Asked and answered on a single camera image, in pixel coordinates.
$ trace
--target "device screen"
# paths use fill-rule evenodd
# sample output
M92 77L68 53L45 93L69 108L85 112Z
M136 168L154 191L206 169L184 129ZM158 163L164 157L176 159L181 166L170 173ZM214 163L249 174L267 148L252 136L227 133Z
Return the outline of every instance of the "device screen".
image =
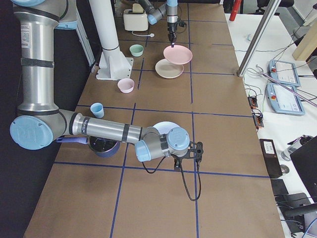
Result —
M285 88L279 85L274 85L274 91L275 91L278 104L282 110L294 111L294 112L300 111L296 96L294 94L292 94L291 92L287 91Z
M278 80L290 83L296 83L293 65L290 63L276 62Z

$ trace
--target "white stand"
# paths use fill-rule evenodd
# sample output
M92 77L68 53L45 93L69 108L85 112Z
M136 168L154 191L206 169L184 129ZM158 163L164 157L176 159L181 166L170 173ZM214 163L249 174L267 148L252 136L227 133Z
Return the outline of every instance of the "white stand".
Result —
M133 58L120 51L110 0L89 0L103 53L97 79L120 80L130 78Z

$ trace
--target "pan handle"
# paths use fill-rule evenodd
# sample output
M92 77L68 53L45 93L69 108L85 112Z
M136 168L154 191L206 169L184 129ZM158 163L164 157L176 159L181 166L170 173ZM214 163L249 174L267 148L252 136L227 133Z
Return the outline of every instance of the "pan handle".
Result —
M56 142L59 143L81 143L81 144L88 144L87 137L59 137L56 139Z

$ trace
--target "light blue joint cap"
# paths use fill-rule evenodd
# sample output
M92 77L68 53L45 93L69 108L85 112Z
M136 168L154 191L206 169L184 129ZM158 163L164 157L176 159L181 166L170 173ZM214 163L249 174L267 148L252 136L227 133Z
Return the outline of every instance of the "light blue joint cap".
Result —
M11 0L14 4L19 6L37 6L45 0Z
M10 134L15 143L28 150L42 149L53 141L51 128L33 116L16 118L11 123Z
M55 29L58 30L75 30L77 28L77 21L60 22Z
M167 0L166 5L168 6L177 6L177 0Z
M167 143L174 150L184 150L189 146L188 132L181 127L175 127L167 134Z
M157 21L156 18L153 17L152 15L148 15L148 22L149 22L151 25L154 25L154 24L156 24L158 21Z
M144 140L140 140L135 144L135 153L140 162L151 160L149 148Z

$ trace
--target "white desk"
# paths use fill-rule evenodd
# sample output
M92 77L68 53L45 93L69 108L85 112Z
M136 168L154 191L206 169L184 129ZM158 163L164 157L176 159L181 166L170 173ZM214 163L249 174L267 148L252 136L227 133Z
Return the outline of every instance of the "white desk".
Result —
M250 41L247 40L249 34L254 34L262 16L258 15L241 15L238 14L234 22L229 21L230 14L226 14L227 23L229 26L229 31L233 46L236 51L236 57L239 65L245 55L245 51L248 49ZM280 48L285 48L290 43L292 39L285 29L283 23L278 16L275 16L267 29L265 30L260 43L257 47L257 52L254 54L249 68L256 69L258 64L260 67L267 70L268 62L273 59L279 52L259 52L259 51L274 51ZM305 61L295 61L292 57L292 53L296 49L295 45L291 45L280 58L283 61L290 61L295 63L296 67L304 65ZM297 68L299 75L312 75L313 73L307 65ZM253 76L249 73L245 74L245 83L257 86L261 89L264 94L265 86L267 80L260 76ZM315 78L300 78L301 87L299 89L310 92L312 94L317 94L317 80ZM260 94L260 90L252 87L257 94ZM262 111L264 116L264 128L259 129L258 137L259 139L272 139L277 150L277 155L280 164L284 164L289 167L290 173L281 177L284 180L287 190L290 194L304 192L309 197L309 194L303 185L300 177L298 176L295 167L292 162L287 162L283 160L280 156L281 151L288 147L287 143L294 140L295 138L305 134L316 136L317 135L317 108L312 105L303 102L306 114L304 116L289 116L274 113L270 107L267 99L264 100L264 96L258 96L259 109ZM285 236L290 238L290 231L285 222L282 222Z

